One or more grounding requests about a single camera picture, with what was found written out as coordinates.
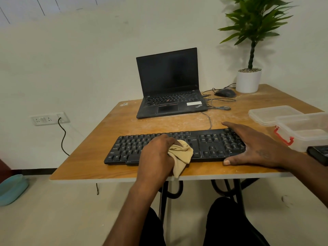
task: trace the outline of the laptop touchpad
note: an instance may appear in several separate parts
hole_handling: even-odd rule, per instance
[[[171,113],[178,111],[178,104],[173,105],[165,105],[165,106],[159,106],[158,107],[158,113]]]

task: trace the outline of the black laptop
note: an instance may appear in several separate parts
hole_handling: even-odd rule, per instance
[[[197,48],[138,57],[137,65],[144,95],[138,119],[207,111],[199,91]]]

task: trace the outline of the laptop screen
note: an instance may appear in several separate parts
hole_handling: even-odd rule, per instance
[[[197,48],[137,58],[144,96],[199,89]]]

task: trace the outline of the table top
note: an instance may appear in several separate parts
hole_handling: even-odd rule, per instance
[[[264,127],[249,116],[251,109],[289,105],[303,113],[321,112],[295,97],[266,84],[250,94],[238,93],[236,102],[213,101],[215,106],[229,105],[230,111],[208,110],[212,129],[224,128],[223,121],[241,123],[263,132],[275,140],[274,127]],[[137,119],[140,100],[119,102],[74,152],[51,175],[51,180],[87,181],[87,182],[129,182],[135,181],[138,167],[126,165],[108,166],[104,159],[118,136],[134,134],[152,134],[175,131],[195,131],[209,129],[208,118],[200,113]],[[223,166],[222,162],[192,162],[185,168],[179,180],[262,178],[291,176],[282,169],[270,169],[260,166]]]

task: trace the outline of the black keyboard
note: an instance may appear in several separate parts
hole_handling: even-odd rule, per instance
[[[194,150],[191,162],[223,161],[245,151],[245,144],[230,128],[165,133],[186,141]],[[137,166],[142,149],[158,134],[119,136],[107,155],[108,165]]]
[[[187,91],[175,94],[166,94],[162,96],[149,96],[146,98],[145,106],[167,104],[175,102],[194,102],[198,101],[197,93],[195,91]]]

